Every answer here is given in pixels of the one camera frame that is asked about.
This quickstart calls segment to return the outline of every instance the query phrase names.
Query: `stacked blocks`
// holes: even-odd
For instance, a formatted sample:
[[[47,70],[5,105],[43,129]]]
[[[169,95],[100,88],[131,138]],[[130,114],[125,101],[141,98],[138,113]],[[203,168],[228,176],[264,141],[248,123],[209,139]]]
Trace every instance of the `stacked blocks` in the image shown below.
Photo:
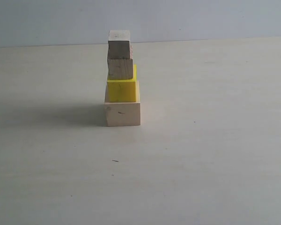
[[[140,88],[128,30],[111,30],[108,39],[105,90],[107,126],[141,124]]]

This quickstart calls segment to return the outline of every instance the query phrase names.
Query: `white table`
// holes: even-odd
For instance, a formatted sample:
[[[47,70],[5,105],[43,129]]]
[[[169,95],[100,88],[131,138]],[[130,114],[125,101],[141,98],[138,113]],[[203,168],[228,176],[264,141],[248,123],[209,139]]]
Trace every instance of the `white table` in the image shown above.
[[[0,49],[0,225],[281,225],[281,37],[133,52],[104,127],[107,45]]]

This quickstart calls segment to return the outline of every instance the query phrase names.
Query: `white wall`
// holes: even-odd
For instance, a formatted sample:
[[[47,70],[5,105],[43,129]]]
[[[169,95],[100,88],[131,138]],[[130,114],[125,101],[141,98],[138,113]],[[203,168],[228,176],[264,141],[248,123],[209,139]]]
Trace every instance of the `white wall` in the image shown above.
[[[281,0],[0,0],[0,47],[281,36]]]

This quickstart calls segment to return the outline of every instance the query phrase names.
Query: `yellow cube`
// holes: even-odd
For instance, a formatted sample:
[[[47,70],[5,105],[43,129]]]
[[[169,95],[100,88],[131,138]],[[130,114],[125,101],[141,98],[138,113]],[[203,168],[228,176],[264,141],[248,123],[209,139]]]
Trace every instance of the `yellow cube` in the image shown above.
[[[107,79],[107,87],[110,102],[136,102],[136,65],[133,65],[132,79]]]

